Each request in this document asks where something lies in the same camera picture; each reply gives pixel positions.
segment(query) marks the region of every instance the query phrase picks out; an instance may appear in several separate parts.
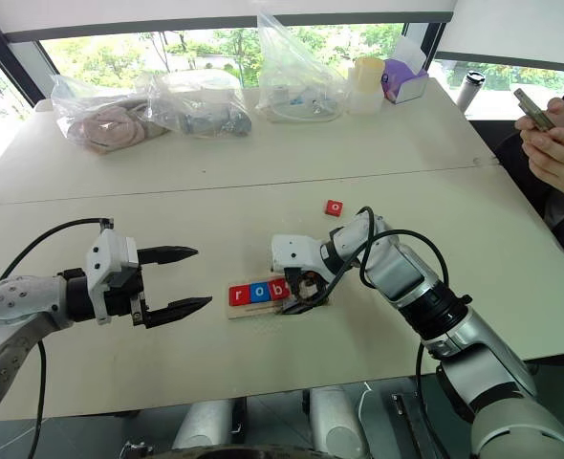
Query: red block on table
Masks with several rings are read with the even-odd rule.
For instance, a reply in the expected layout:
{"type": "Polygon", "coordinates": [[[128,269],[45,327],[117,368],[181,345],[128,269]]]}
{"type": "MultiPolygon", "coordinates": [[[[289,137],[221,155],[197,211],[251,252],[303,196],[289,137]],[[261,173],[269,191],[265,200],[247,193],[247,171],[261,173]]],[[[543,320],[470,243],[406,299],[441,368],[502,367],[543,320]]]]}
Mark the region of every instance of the red block on table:
{"type": "Polygon", "coordinates": [[[286,279],[284,277],[270,280],[267,283],[267,286],[270,290],[272,300],[288,298],[291,295],[291,291],[287,287],[286,279]]]}
{"type": "Polygon", "coordinates": [[[343,203],[340,201],[327,201],[327,208],[325,209],[324,213],[327,215],[333,215],[334,217],[338,217],[341,215],[341,208],[343,208],[343,203]]]}
{"type": "Polygon", "coordinates": [[[228,288],[228,304],[244,306],[250,304],[250,285],[236,285],[228,288]]]}

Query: blue letter block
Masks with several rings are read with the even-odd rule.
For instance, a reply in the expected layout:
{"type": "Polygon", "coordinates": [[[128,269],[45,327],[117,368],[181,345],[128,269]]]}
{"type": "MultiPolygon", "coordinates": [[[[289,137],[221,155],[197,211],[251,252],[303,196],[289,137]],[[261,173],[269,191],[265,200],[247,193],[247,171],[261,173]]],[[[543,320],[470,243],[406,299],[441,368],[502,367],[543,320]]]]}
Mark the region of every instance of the blue letter block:
{"type": "Polygon", "coordinates": [[[267,282],[257,282],[250,284],[250,302],[262,303],[270,301],[270,289],[267,287],[267,282]]]}

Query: cable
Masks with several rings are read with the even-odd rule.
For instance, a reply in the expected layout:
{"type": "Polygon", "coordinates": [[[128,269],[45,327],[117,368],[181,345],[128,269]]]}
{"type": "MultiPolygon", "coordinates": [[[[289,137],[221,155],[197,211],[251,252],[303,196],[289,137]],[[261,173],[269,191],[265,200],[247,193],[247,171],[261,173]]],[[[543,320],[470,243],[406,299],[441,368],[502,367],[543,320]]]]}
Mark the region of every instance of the cable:
{"type": "MultiPolygon", "coordinates": [[[[445,263],[444,256],[439,251],[439,249],[437,249],[437,246],[435,246],[435,244],[433,244],[426,236],[420,234],[419,232],[415,232],[415,231],[412,231],[410,229],[391,229],[391,230],[388,230],[388,231],[383,231],[383,232],[376,234],[373,237],[372,244],[379,241],[380,239],[382,239],[384,237],[395,236],[395,235],[400,235],[400,234],[403,234],[403,235],[406,235],[406,236],[413,236],[416,239],[420,239],[431,250],[433,250],[433,252],[435,253],[435,256],[439,260],[440,265],[442,266],[442,276],[444,278],[444,284],[447,285],[447,283],[448,283],[448,273],[447,273],[447,265],[445,263]]],[[[360,246],[358,246],[357,249],[352,252],[352,254],[346,259],[346,261],[344,261],[343,265],[341,265],[341,268],[337,272],[336,276],[329,283],[329,285],[324,290],[324,292],[322,292],[322,294],[317,296],[315,299],[300,298],[302,304],[315,306],[317,304],[320,304],[325,299],[327,299],[329,297],[329,295],[331,294],[331,292],[336,287],[337,283],[339,283],[339,281],[341,280],[341,277],[343,277],[343,275],[346,273],[346,271],[348,271],[348,268],[350,268],[350,265],[354,262],[354,260],[358,257],[358,255],[365,249],[366,245],[367,245],[367,241],[360,244],[360,246]]],[[[361,264],[366,264],[366,263],[367,263],[367,258],[365,258],[363,256],[361,264]]]]}
{"type": "Polygon", "coordinates": [[[44,395],[46,392],[46,349],[42,341],[37,342],[37,349],[40,351],[40,393],[37,399],[37,415],[35,418],[35,429],[33,431],[32,447],[28,454],[29,459],[35,456],[37,443],[40,440],[40,431],[42,430],[42,414],[44,413],[44,395]]]}
{"type": "MultiPolygon", "coordinates": [[[[48,420],[50,420],[51,418],[46,418],[46,419],[42,419],[42,424],[46,423],[48,420]]],[[[6,449],[7,447],[9,447],[10,445],[15,444],[16,442],[18,442],[21,438],[25,437],[26,435],[29,435],[30,433],[32,433],[35,430],[35,426],[31,426],[30,428],[28,428],[27,430],[25,430],[23,433],[17,435],[16,437],[12,438],[11,440],[9,440],[8,442],[6,442],[4,445],[0,446],[0,451],[6,449]]]]}
{"type": "MultiPolygon", "coordinates": [[[[374,229],[375,229],[374,212],[371,208],[366,206],[366,207],[362,208],[358,213],[362,213],[364,211],[366,211],[369,214],[369,234],[367,236],[367,240],[365,242],[363,242],[360,246],[358,246],[357,249],[352,253],[352,255],[350,255],[346,259],[346,261],[343,263],[343,265],[341,266],[341,268],[339,269],[339,271],[337,272],[336,276],[333,278],[333,280],[331,281],[331,283],[329,284],[327,289],[321,295],[319,295],[316,299],[309,300],[309,301],[306,300],[305,302],[307,304],[316,305],[316,304],[319,304],[320,302],[324,301],[331,294],[331,292],[336,287],[339,280],[341,280],[341,277],[343,277],[343,275],[346,273],[346,271],[348,271],[348,268],[350,268],[350,265],[354,262],[354,260],[358,257],[358,255],[363,250],[365,250],[365,254],[363,255],[362,260],[360,262],[360,280],[365,286],[372,288],[372,289],[375,288],[373,286],[373,284],[371,284],[371,282],[369,282],[364,276],[364,273],[365,273],[365,270],[366,270],[366,267],[367,267],[367,261],[369,259],[369,253],[371,251],[371,247],[373,246],[373,244],[376,241],[378,241],[378,240],[380,240],[384,237],[393,236],[393,235],[397,235],[397,234],[412,236],[412,237],[415,237],[415,238],[423,241],[433,251],[433,253],[435,253],[435,256],[437,257],[437,260],[439,261],[439,264],[441,266],[442,278],[444,280],[444,284],[446,285],[446,287],[449,286],[449,272],[447,270],[447,265],[445,263],[444,256],[442,255],[440,250],[437,248],[437,246],[430,239],[428,239],[426,236],[420,234],[419,232],[415,232],[415,231],[412,231],[412,230],[409,230],[409,229],[391,229],[391,230],[383,231],[379,234],[374,235],[373,234],[374,229]]],[[[419,402],[420,402],[420,408],[421,408],[421,412],[423,413],[424,424],[426,425],[426,428],[427,428],[429,434],[431,435],[433,442],[437,446],[438,450],[440,451],[440,453],[442,454],[444,459],[449,459],[449,457],[450,457],[449,453],[445,449],[444,444],[442,443],[441,439],[437,435],[437,432],[433,428],[433,425],[430,422],[428,414],[426,413],[426,404],[424,403],[423,382],[422,382],[423,353],[424,353],[424,346],[421,343],[419,348],[418,348],[418,355],[416,356],[416,386],[417,386],[418,398],[419,398],[419,402]]],[[[361,401],[364,399],[365,394],[366,394],[366,391],[363,392],[363,396],[361,397],[361,401]]]]}
{"type": "Polygon", "coordinates": [[[418,346],[418,354],[416,356],[416,389],[417,389],[416,391],[418,393],[418,402],[420,406],[420,411],[423,414],[424,424],[426,425],[426,429],[428,430],[428,433],[433,439],[435,446],[440,451],[444,459],[450,459],[450,455],[447,452],[447,449],[445,449],[442,439],[435,431],[435,428],[431,424],[431,420],[428,417],[428,413],[426,413],[426,404],[424,403],[424,394],[423,394],[423,354],[424,354],[424,345],[420,343],[420,345],[418,346]]]}
{"type": "Polygon", "coordinates": [[[362,263],[360,263],[360,271],[358,271],[358,276],[360,277],[360,281],[363,283],[365,287],[369,287],[370,289],[375,289],[376,286],[369,282],[365,277],[365,270],[367,269],[367,260],[369,259],[369,254],[371,253],[371,246],[374,243],[374,236],[376,235],[376,217],[374,215],[374,211],[369,207],[365,206],[361,210],[357,212],[357,215],[363,212],[367,212],[369,214],[369,233],[367,234],[367,245],[365,246],[365,253],[362,256],[362,263]]]}
{"type": "Polygon", "coordinates": [[[369,392],[373,392],[373,389],[371,388],[369,383],[367,383],[367,381],[363,382],[363,384],[365,384],[366,389],[363,390],[362,394],[360,395],[360,402],[358,402],[358,420],[360,421],[361,425],[362,425],[362,404],[364,404],[365,402],[365,396],[369,392]]]}
{"type": "MultiPolygon", "coordinates": [[[[72,220],[71,222],[63,223],[61,225],[57,225],[54,228],[49,229],[46,232],[43,232],[38,237],[33,239],[29,246],[27,246],[22,252],[20,252],[9,264],[9,266],[4,270],[2,275],[0,276],[0,280],[4,280],[7,278],[14,268],[27,256],[27,254],[35,248],[40,242],[44,239],[48,238],[49,236],[59,232],[61,230],[65,230],[66,228],[76,227],[78,225],[87,225],[92,223],[99,223],[103,228],[111,228],[114,226],[113,220],[111,218],[81,218],[78,220],[72,220]]],[[[28,455],[28,459],[33,459],[35,455],[35,450],[37,449],[37,444],[40,439],[40,431],[42,430],[42,415],[44,413],[44,397],[46,394],[46,349],[44,348],[44,343],[39,341],[37,343],[37,348],[40,351],[40,391],[38,394],[37,400],[37,414],[35,417],[35,427],[33,430],[33,440],[32,440],[32,447],[30,448],[30,453],[28,455]]]]}
{"type": "Polygon", "coordinates": [[[109,227],[111,228],[113,225],[112,219],[110,218],[82,218],[79,220],[72,220],[71,222],[67,222],[64,223],[62,225],[58,225],[52,229],[49,229],[48,231],[40,234],[38,237],[36,237],[29,246],[27,246],[22,252],[20,252],[16,258],[14,258],[12,260],[12,262],[9,264],[9,266],[6,268],[6,270],[2,273],[2,275],[0,275],[0,280],[4,280],[6,277],[8,277],[9,275],[11,275],[11,272],[14,271],[14,268],[16,268],[16,266],[21,262],[21,260],[23,258],[25,258],[25,256],[33,250],[33,248],[35,246],[37,246],[40,242],[42,242],[44,239],[46,239],[47,237],[55,234],[56,232],[59,232],[61,230],[65,230],[66,228],[69,227],[76,227],[78,225],[86,225],[89,223],[99,223],[100,225],[103,225],[104,227],[109,227]]]}

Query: bag of items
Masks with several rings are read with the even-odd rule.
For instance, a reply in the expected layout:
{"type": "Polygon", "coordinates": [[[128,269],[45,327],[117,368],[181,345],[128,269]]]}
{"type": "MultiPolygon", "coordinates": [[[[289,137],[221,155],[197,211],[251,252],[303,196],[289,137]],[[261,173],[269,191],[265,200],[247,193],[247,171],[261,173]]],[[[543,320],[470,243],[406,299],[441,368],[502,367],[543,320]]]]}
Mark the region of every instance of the bag of items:
{"type": "Polygon", "coordinates": [[[346,80],[312,53],[270,14],[257,26],[263,68],[257,110],[270,121],[330,121],[343,112],[346,80]]]}
{"type": "Polygon", "coordinates": [[[132,146],[166,131],[146,119],[147,97],[130,90],[54,76],[51,101],[65,138],[97,153],[132,146]]]}
{"type": "Polygon", "coordinates": [[[150,76],[146,116],[195,137],[246,136],[252,123],[239,80],[223,70],[188,70],[150,76]]]}

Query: purple box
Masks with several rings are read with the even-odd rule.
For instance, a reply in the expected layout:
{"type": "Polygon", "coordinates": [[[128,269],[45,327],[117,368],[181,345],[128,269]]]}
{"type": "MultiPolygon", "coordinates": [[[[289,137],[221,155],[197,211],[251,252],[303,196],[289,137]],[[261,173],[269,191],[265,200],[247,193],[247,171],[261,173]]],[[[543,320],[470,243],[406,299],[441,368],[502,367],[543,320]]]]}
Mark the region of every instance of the purple box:
{"type": "Polygon", "coordinates": [[[384,61],[384,73],[381,76],[381,89],[388,100],[401,103],[424,94],[428,73],[420,69],[414,75],[404,62],[395,59],[384,61]]]}

